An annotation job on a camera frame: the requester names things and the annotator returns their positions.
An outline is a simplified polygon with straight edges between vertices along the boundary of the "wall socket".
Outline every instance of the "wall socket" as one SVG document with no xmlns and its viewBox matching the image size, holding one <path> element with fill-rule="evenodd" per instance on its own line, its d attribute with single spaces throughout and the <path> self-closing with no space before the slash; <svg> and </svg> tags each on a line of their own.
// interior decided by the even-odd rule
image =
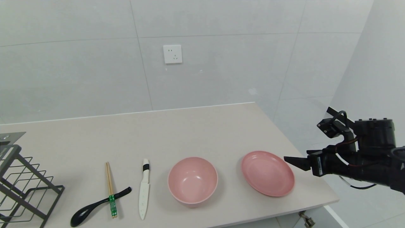
<svg viewBox="0 0 405 228">
<path fill-rule="evenodd" d="M 182 63 L 181 45 L 164 45 L 163 46 L 164 63 Z"/>
</svg>

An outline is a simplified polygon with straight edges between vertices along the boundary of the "beige table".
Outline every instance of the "beige table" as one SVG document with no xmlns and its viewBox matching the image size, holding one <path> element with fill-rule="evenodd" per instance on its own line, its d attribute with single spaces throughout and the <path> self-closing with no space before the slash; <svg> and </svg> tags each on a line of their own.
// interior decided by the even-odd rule
<svg viewBox="0 0 405 228">
<path fill-rule="evenodd" d="M 69 227 L 79 208 L 108 194 L 104 163 L 110 162 L 115 192 L 132 193 L 117 202 L 119 218 L 100 207 L 81 227 L 205 228 L 228 226 L 294 213 L 337 202 L 322 179 L 292 167 L 296 184 L 285 197 L 258 193 L 240 171 L 242 157 L 264 150 L 301 156 L 255 103 L 2 125 L 1 132 L 26 131 L 16 144 L 33 156 L 53 183 L 66 189 L 47 228 Z M 217 168 L 216 192 L 202 207 L 188 209 L 170 194 L 167 175 L 185 157 L 203 157 Z M 138 213 L 142 160 L 151 162 L 146 219 Z M 20 223 L 18 227 L 38 227 Z"/>
</svg>

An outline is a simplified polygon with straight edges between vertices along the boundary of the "white knife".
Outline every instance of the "white knife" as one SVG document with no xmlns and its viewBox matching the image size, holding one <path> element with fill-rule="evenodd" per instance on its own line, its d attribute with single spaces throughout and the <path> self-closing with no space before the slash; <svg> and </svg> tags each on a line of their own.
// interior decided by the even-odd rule
<svg viewBox="0 0 405 228">
<path fill-rule="evenodd" d="M 145 219 L 146 209 L 148 208 L 149 196 L 149 160 L 143 160 L 143 178 L 141 181 L 141 188 L 139 190 L 139 215 L 141 219 Z"/>
</svg>

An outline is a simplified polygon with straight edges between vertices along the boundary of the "pink bowl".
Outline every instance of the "pink bowl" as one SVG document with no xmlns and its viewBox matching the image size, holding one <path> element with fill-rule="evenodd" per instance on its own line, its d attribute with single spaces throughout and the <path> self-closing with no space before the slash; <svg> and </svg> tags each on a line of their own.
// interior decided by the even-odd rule
<svg viewBox="0 0 405 228">
<path fill-rule="evenodd" d="M 294 187 L 294 173 L 288 164 L 278 156 L 253 151 L 242 160 L 242 173 L 254 189 L 268 196 L 285 196 Z"/>
<path fill-rule="evenodd" d="M 195 207 L 207 200 L 218 184 L 214 166 L 200 157 L 185 158 L 170 170 L 169 190 L 179 202 Z"/>
</svg>

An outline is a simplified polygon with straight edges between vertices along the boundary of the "knife handle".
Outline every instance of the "knife handle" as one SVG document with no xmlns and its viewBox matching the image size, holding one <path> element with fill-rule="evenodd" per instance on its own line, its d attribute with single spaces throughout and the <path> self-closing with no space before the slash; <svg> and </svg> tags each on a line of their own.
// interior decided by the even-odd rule
<svg viewBox="0 0 405 228">
<path fill-rule="evenodd" d="M 143 182 L 143 183 L 149 183 L 149 168 L 150 168 L 149 160 L 148 160 L 148 159 L 144 159 L 144 160 L 143 160 L 143 166 L 142 166 L 142 169 L 143 169 L 142 182 Z"/>
</svg>

